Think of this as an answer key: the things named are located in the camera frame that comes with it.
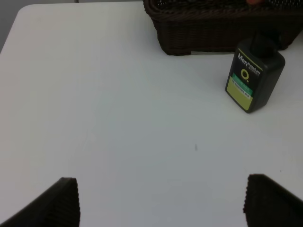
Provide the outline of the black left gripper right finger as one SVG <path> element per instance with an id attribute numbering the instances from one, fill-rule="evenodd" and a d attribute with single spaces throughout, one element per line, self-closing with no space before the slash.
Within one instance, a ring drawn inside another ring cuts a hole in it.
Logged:
<path id="1" fill-rule="evenodd" d="M 303 201 L 264 174 L 248 176 L 243 213 L 249 227 L 303 225 Z"/>

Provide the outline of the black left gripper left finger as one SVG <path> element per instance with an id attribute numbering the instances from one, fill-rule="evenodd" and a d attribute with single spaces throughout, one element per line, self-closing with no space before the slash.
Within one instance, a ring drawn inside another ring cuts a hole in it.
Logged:
<path id="1" fill-rule="evenodd" d="M 76 178 L 62 177 L 2 227 L 78 227 L 80 202 Z"/>

